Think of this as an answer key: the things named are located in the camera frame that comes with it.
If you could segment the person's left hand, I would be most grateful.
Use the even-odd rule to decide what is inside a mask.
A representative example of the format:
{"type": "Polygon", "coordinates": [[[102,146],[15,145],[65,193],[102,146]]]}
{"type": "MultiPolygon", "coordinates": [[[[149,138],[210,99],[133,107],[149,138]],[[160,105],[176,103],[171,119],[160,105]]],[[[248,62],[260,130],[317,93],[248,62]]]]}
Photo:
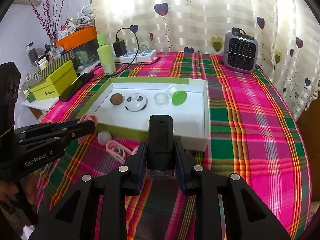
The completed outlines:
{"type": "MultiPolygon", "coordinates": [[[[16,194],[18,192],[18,187],[13,183],[7,183],[1,180],[1,200],[6,201],[7,196],[11,194],[16,194]]],[[[34,173],[27,176],[25,180],[25,194],[28,202],[34,205],[37,201],[37,180],[34,173]]]]}

